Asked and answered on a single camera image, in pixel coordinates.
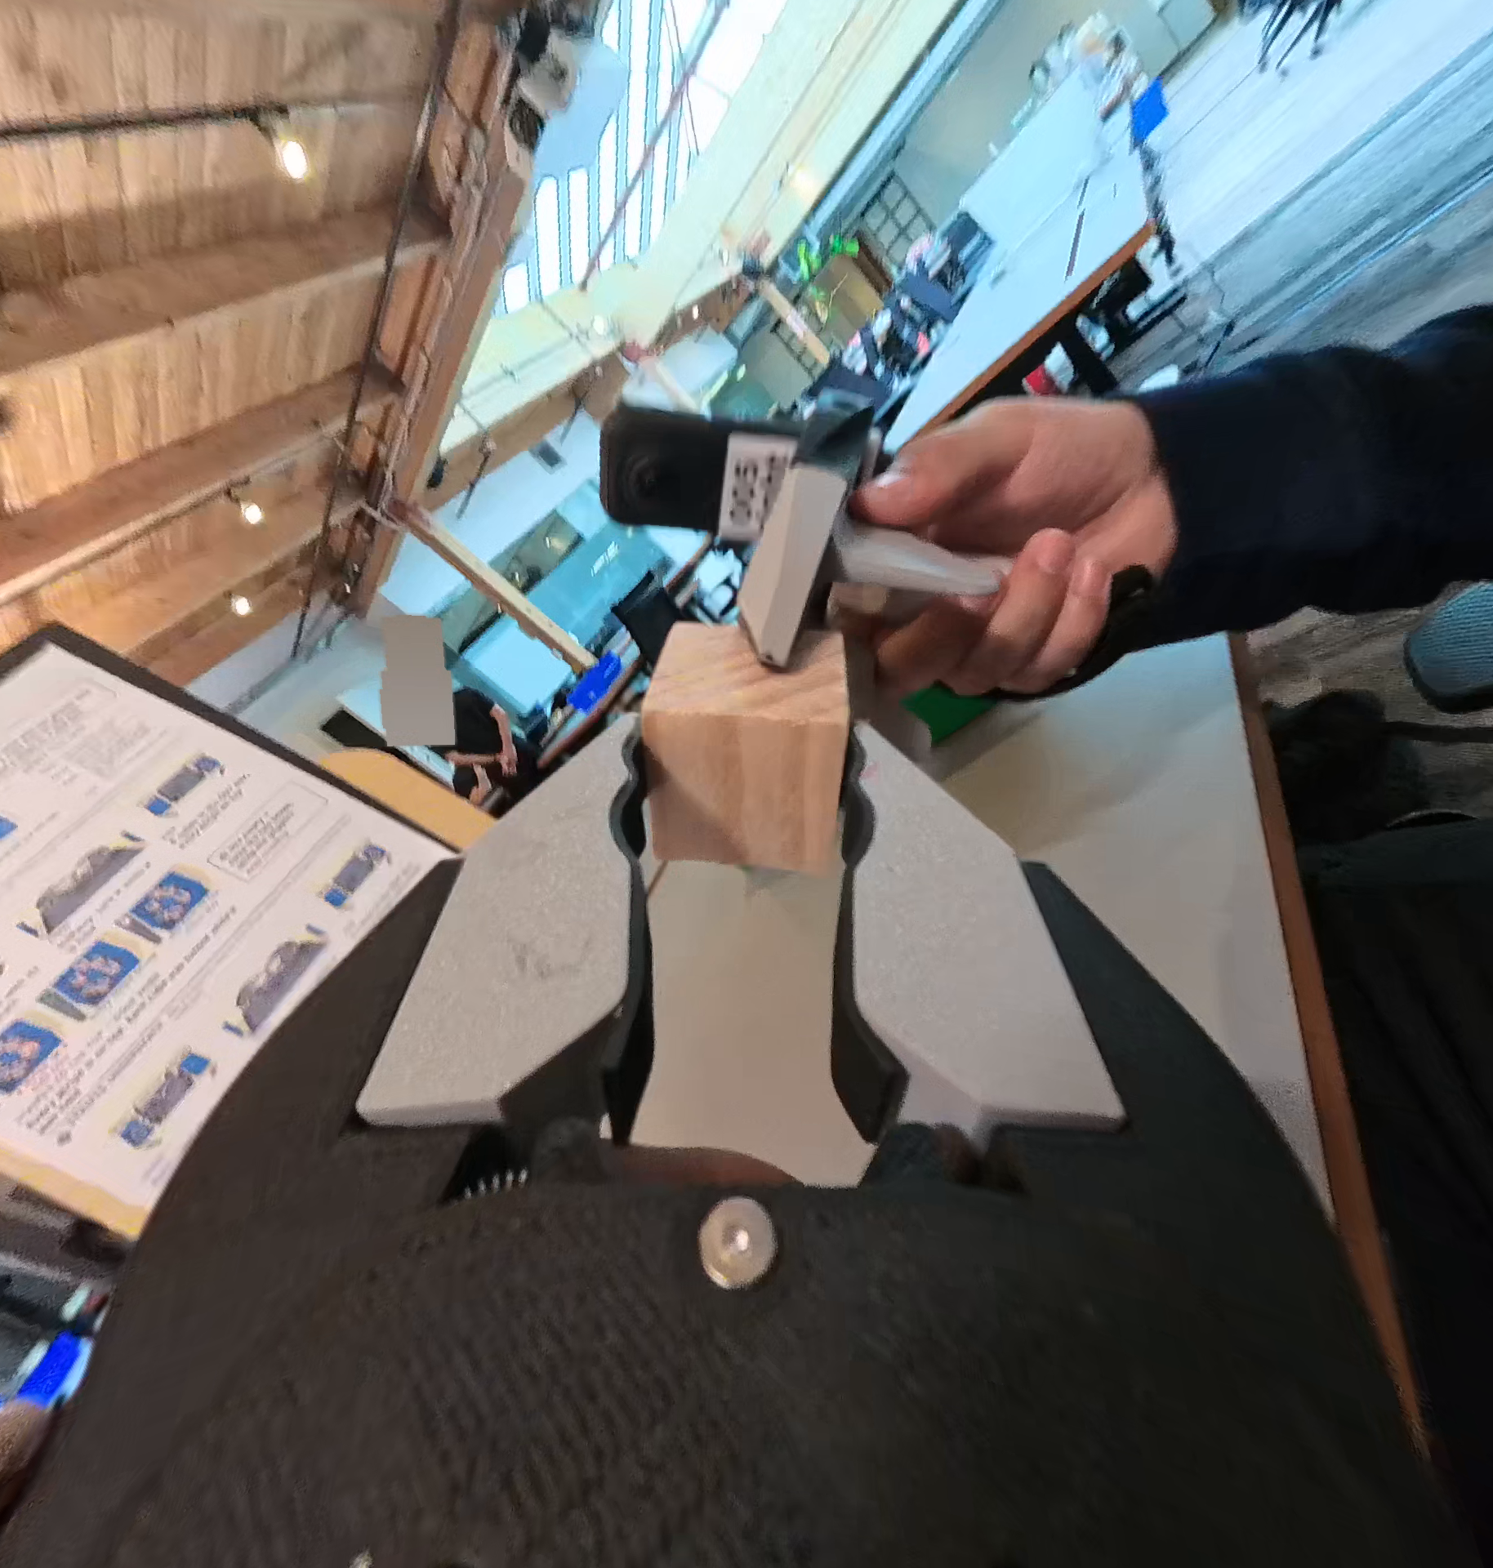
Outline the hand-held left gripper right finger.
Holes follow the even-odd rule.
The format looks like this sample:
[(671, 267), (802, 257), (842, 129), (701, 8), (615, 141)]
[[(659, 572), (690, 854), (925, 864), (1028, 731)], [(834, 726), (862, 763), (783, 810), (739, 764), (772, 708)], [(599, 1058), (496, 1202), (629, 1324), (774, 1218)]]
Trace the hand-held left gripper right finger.
[(1122, 1128), (1017, 854), (870, 722), (844, 778), (834, 1085), (860, 1137)]

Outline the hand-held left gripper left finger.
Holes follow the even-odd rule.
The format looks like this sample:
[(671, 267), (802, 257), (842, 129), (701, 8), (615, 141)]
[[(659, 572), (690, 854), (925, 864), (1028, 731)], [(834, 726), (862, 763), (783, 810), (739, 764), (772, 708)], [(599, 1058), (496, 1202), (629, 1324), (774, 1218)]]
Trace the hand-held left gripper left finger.
[(463, 855), (356, 1113), (372, 1127), (561, 1120), (629, 1142), (655, 1062), (639, 719), (611, 724)]

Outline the blue-striped wooden cube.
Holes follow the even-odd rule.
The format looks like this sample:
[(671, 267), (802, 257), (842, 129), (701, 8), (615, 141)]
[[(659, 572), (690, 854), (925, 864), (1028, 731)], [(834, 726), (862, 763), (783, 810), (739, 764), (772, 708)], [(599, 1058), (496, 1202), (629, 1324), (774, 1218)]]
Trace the blue-striped wooden cube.
[(660, 861), (830, 871), (853, 728), (839, 631), (806, 633), (776, 670), (736, 624), (680, 623), (639, 719)]

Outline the green plastic bin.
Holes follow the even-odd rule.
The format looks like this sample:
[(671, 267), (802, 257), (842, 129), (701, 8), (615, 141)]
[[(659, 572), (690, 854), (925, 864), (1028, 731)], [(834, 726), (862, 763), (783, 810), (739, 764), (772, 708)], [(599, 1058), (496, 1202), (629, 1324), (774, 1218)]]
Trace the green plastic bin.
[(932, 684), (900, 701), (902, 708), (923, 726), (930, 743), (940, 747), (954, 735), (991, 714), (1000, 698), (995, 694), (967, 696), (944, 684)]

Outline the person's right forearm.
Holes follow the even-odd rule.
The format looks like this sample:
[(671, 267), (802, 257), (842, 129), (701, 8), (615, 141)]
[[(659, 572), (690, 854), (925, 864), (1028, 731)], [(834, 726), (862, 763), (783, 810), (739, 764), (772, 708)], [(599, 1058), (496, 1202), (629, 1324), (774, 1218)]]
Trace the person's right forearm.
[(1136, 404), (1177, 519), (1152, 642), (1493, 579), (1493, 302), (1388, 350), (1264, 357)]

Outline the person's right hand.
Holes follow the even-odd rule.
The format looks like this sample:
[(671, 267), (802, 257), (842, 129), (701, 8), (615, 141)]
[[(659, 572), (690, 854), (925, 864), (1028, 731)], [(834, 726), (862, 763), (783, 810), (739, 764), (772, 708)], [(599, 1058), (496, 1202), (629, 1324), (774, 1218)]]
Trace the person's right hand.
[(872, 626), (877, 675), (900, 696), (1045, 693), (1094, 651), (1115, 577), (1163, 577), (1178, 542), (1133, 402), (986, 402), (911, 441), (855, 495), (855, 516), (1000, 563), (991, 596), (935, 598), (907, 624)]

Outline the black office chair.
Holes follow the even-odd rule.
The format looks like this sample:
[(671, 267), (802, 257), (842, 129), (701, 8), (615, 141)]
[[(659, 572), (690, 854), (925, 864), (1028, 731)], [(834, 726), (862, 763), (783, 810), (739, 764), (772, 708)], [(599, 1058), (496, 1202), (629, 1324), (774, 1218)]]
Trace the black office chair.
[(648, 672), (659, 666), (666, 640), (676, 626), (699, 623), (697, 610), (680, 603), (666, 581), (653, 572), (645, 574), (613, 603), (613, 616), (632, 638), (639, 665)]

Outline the printed instruction board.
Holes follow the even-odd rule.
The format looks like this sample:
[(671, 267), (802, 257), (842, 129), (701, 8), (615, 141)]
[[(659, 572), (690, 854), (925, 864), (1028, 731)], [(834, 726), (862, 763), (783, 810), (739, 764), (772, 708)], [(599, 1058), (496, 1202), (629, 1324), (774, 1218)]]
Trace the printed instruction board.
[(0, 1172), (135, 1239), (226, 1090), (461, 854), (62, 624), (0, 656)]

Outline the white ceiling unit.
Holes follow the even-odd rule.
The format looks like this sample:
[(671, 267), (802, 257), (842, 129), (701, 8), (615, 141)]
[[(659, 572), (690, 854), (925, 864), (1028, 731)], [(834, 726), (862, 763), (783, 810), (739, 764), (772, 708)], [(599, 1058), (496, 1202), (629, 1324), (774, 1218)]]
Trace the white ceiling unit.
[(601, 36), (601, 3), (529, 3), (503, 22), (513, 54), (508, 120), (561, 176), (587, 164), (625, 98), (627, 59)]

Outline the long white table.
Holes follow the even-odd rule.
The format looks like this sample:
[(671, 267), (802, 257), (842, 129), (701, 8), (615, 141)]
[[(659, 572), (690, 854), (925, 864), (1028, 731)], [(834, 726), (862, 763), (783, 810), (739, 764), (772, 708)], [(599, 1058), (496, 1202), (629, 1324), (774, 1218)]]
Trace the long white table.
[(953, 323), (900, 407), (886, 448), (1016, 395), (1054, 346), (1091, 358), (1089, 299), (1154, 239), (1145, 169), (1121, 112), (1103, 119), (1082, 75), (1059, 84), (965, 192), (991, 241)]

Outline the person's dark trousers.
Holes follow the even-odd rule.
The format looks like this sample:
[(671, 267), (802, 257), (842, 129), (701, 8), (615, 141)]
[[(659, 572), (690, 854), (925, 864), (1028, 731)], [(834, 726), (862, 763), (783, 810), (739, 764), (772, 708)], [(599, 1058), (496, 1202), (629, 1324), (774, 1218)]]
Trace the person's dark trousers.
[(1303, 883), (1423, 1415), (1493, 1564), (1493, 819), (1308, 850)]

